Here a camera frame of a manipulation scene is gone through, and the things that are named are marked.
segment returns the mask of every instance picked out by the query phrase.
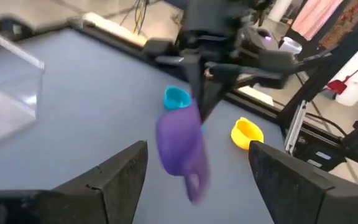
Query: floor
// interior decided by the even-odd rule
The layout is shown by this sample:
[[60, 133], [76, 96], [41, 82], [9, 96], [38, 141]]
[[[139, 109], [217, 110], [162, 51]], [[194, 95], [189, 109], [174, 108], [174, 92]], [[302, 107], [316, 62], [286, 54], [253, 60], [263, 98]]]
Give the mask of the floor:
[[[0, 0], [0, 14], [15, 14], [33, 26], [39, 26], [50, 22], [62, 21], [66, 18], [82, 14], [84, 12], [95, 12], [114, 22], [122, 24], [129, 30], [135, 27], [135, 12], [131, 11], [126, 16], [126, 12], [135, 3], [135, 0]], [[177, 25], [171, 19], [178, 14], [177, 8], [164, 2], [152, 3], [147, 8], [147, 13], [140, 33], [146, 38], [161, 37], [174, 39], [178, 32]], [[273, 32], [274, 37], [279, 39], [286, 29], [286, 25], [274, 24], [267, 21], [263, 24], [266, 29]], [[291, 97], [301, 87], [298, 77], [292, 76], [283, 90], [266, 90], [277, 102], [275, 106], [282, 108]], [[331, 119], [346, 132], [352, 130], [353, 122], [358, 120], [358, 104], [347, 107], [336, 103], [333, 100], [319, 94], [314, 100], [313, 105], [309, 105], [308, 112], [324, 116]], [[307, 118], [307, 122], [312, 123], [322, 129], [334, 134], [340, 133], [326, 123]], [[341, 164], [333, 171], [344, 179], [358, 183], [358, 164], [352, 161]]]

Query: pink fabric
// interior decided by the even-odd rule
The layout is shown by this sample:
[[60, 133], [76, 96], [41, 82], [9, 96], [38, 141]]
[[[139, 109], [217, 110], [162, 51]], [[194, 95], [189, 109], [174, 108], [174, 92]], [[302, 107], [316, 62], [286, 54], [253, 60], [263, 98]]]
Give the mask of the pink fabric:
[[295, 19], [292, 29], [306, 40], [311, 40], [342, 2], [343, 0], [308, 0]]

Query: black metal frame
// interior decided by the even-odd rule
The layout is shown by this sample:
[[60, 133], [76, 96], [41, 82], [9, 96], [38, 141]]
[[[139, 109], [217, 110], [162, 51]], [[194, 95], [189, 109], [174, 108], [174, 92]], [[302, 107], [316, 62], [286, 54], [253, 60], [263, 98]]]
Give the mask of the black metal frame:
[[[80, 18], [61, 22], [59, 24], [43, 26], [34, 30], [31, 34], [10, 36], [9, 38], [13, 41], [23, 41], [37, 35], [42, 35], [61, 29], [76, 30], [84, 35], [106, 44], [109, 47], [118, 49], [121, 52], [124, 52], [125, 54], [128, 54], [144, 63], [163, 70], [175, 78], [186, 81], [185, 76], [180, 73], [179, 70], [172, 67], [161, 67], [154, 61], [144, 57], [142, 55], [142, 46], [133, 44], [126, 39], [102, 30], [95, 24], [82, 21]], [[263, 119], [280, 125], [282, 134], [285, 136], [287, 134], [287, 129], [290, 125], [294, 112], [302, 100], [312, 100], [327, 84], [327, 82], [332, 79], [338, 68], [341, 68], [352, 57], [352, 55], [358, 51], [358, 41], [355, 42], [355, 37], [353, 37], [355, 35], [357, 35], [358, 40], [358, 27], [356, 27], [356, 30], [345, 40], [343, 40], [343, 44], [341, 44], [340, 48], [343, 48], [343, 50], [346, 49], [347, 54], [341, 55], [343, 50], [336, 50], [334, 57], [340, 57], [341, 60], [338, 63], [332, 63], [332, 61], [330, 61], [326, 65], [321, 66], [318, 69], [318, 72], [321, 74], [311, 77], [281, 111], [278, 108], [265, 104], [264, 102], [256, 100], [255, 98], [245, 95], [237, 90], [233, 90], [228, 93], [224, 97], [224, 100], [239, 106], [244, 110], [250, 111], [251, 113], [255, 113], [261, 116]], [[317, 128], [312, 124], [304, 123], [300, 131], [300, 136], [304, 139], [307, 139], [309, 142], [313, 142], [314, 144], [317, 144], [325, 149], [335, 151], [336, 153], [341, 154], [343, 157], [348, 157], [358, 162], [357, 154], [352, 153], [351, 151], [342, 147], [341, 138], [334, 136], [325, 130]]]

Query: gray table surface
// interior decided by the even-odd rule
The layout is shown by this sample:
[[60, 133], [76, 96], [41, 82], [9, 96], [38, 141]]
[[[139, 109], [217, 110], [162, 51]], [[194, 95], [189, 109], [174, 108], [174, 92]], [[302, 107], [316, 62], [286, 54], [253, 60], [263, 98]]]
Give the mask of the gray table surface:
[[211, 184], [193, 206], [183, 180], [162, 169], [154, 136], [165, 87], [188, 89], [186, 83], [72, 30], [21, 46], [46, 64], [42, 101], [35, 125], [0, 144], [0, 189], [53, 189], [147, 140], [149, 164], [134, 223], [273, 223], [247, 152], [232, 143], [230, 131], [246, 117], [266, 144], [282, 150], [277, 125], [220, 102], [206, 122]]

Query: clear plastic container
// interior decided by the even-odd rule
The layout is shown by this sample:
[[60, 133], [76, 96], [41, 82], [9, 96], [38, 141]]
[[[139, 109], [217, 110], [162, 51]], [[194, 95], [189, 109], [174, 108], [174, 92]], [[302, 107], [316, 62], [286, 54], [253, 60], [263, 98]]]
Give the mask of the clear plastic container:
[[0, 37], [0, 140], [37, 119], [44, 63]]

